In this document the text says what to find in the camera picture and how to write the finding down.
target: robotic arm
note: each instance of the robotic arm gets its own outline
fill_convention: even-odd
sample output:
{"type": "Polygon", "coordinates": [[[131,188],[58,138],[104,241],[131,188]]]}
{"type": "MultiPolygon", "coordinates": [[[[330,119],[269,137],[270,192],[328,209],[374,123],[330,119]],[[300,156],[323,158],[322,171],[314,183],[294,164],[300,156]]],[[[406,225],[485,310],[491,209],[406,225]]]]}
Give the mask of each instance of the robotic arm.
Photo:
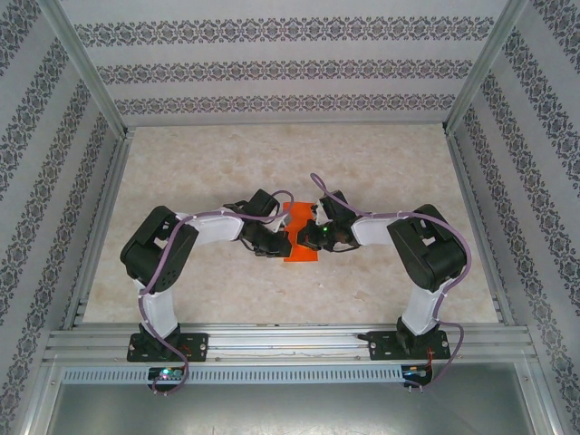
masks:
{"type": "MultiPolygon", "coordinates": [[[[346,203],[340,190],[332,196],[346,203]]],[[[397,322],[397,342],[407,354],[423,349],[439,330],[434,311],[441,294],[467,264],[461,243],[447,229],[425,218],[358,217],[328,195],[318,201],[314,212],[316,221],[308,221],[298,233],[299,245],[329,252],[368,245],[395,246],[413,282],[411,298],[397,322]]],[[[447,222],[432,205],[424,205],[414,214],[447,222]]]]}
{"type": "Polygon", "coordinates": [[[240,240],[256,256],[289,256],[292,245],[281,229],[285,215],[277,215],[279,209],[274,195],[260,189],[249,201],[226,204],[218,210],[194,216],[175,233],[159,276],[149,291],[144,292],[160,264],[164,242],[181,220],[189,218],[187,214],[174,213],[164,206],[151,211],[122,249],[121,262],[142,298],[145,315],[140,323],[140,334],[153,353],[164,359],[171,356],[171,350],[162,345],[155,334],[173,347],[179,343],[180,330],[171,286],[179,278],[191,249],[220,240],[240,240]],[[268,217],[272,218],[266,222],[258,220],[268,217]]]}

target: wall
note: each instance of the wall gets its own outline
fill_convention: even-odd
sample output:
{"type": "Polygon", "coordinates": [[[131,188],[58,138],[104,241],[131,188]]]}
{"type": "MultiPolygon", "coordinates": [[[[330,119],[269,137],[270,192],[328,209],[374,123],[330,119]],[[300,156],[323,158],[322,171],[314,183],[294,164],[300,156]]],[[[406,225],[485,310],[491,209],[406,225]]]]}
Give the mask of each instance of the wall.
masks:
{"type": "Polygon", "coordinates": [[[135,125],[444,121],[506,0],[63,0],[135,125]]]}
{"type": "Polygon", "coordinates": [[[23,416],[86,253],[116,138],[34,0],[0,1],[0,434],[23,416]]]}
{"type": "Polygon", "coordinates": [[[455,131],[512,312],[580,433],[580,14],[530,1],[455,131]]]}

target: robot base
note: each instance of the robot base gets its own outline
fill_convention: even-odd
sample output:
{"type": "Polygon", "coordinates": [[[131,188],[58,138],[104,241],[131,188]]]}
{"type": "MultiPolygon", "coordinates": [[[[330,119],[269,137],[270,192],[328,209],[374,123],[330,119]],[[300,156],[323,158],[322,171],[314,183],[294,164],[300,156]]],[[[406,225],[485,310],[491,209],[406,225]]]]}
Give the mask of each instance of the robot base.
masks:
{"type": "Polygon", "coordinates": [[[370,331],[358,335],[358,338],[369,342],[369,353],[372,361],[427,360],[432,352],[434,360],[448,360],[451,356],[447,334],[435,332],[430,340],[411,349],[409,353],[397,341],[396,331],[370,331]]]}
{"type": "MultiPolygon", "coordinates": [[[[165,363],[180,362],[180,358],[158,342],[139,324],[139,333],[130,337],[127,361],[129,363],[165,363]]],[[[165,341],[181,351],[191,363],[203,363],[208,355],[208,338],[206,333],[181,333],[178,325],[165,337],[165,341]]]]}

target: orange block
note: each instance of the orange block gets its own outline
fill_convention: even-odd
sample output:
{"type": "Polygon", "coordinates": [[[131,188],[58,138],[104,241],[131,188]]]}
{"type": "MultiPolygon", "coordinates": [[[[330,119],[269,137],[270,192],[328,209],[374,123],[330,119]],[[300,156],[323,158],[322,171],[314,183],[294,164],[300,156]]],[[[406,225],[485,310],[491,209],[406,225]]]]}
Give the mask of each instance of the orange block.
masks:
{"type": "MultiPolygon", "coordinates": [[[[284,210],[288,209],[289,202],[284,203],[284,210]]],[[[312,202],[295,202],[290,210],[292,221],[285,228],[288,232],[288,240],[292,243],[292,254],[285,258],[284,261],[289,263],[297,263],[302,261],[318,261],[318,252],[313,251],[309,247],[300,246],[296,243],[298,239],[298,231],[306,226],[308,219],[313,219],[311,206],[312,202]]]]}

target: marble floor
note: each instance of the marble floor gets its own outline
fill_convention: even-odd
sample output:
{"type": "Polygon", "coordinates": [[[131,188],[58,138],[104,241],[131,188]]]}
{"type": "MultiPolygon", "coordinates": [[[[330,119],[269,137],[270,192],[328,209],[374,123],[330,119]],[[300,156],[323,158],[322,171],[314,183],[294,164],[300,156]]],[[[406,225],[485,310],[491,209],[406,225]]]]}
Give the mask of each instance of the marble floor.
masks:
{"type": "MultiPolygon", "coordinates": [[[[310,172],[361,209],[435,205],[474,254],[441,318],[498,320],[440,125],[297,124],[138,128],[84,322],[140,320],[119,254],[157,205],[193,213],[249,199],[260,188],[315,202],[322,195],[310,172]]],[[[181,322],[394,323],[411,280],[392,246],[285,263],[255,257],[239,242],[218,242],[192,251],[174,288],[181,322]]]]}

